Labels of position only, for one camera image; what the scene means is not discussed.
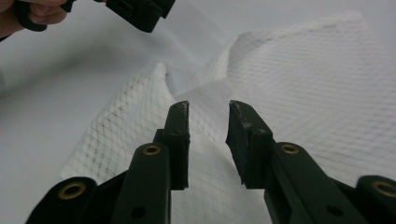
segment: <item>white surface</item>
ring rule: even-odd
[[[11,89],[0,99],[0,223],[25,221],[101,108],[149,61],[168,58],[174,91],[241,32],[350,9],[361,11],[395,59],[395,8],[393,1],[178,1],[146,35],[80,1],[46,33],[12,36],[0,44]]]

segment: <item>textured white fabric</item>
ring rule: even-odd
[[[238,36],[176,101],[191,103],[190,188],[173,192],[172,223],[266,223],[262,190],[245,190],[224,140],[231,99],[251,104],[276,141],[308,150],[331,177],[396,179],[395,68],[359,13]],[[165,66],[135,77],[83,137],[62,177],[99,183],[125,170],[175,102]]]

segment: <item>black handle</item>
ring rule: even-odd
[[[66,12],[70,12],[74,1],[75,0],[67,0],[65,4],[61,5],[61,8]],[[29,19],[30,3],[15,1],[15,8],[18,21],[24,28],[36,32],[42,32],[47,29],[47,25],[36,24]]]

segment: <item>skin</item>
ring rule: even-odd
[[[0,37],[23,30],[15,16],[14,1],[0,0]],[[60,8],[66,0],[23,0],[23,2],[30,3],[29,18],[34,23],[52,25],[63,21],[66,17],[66,12]]]

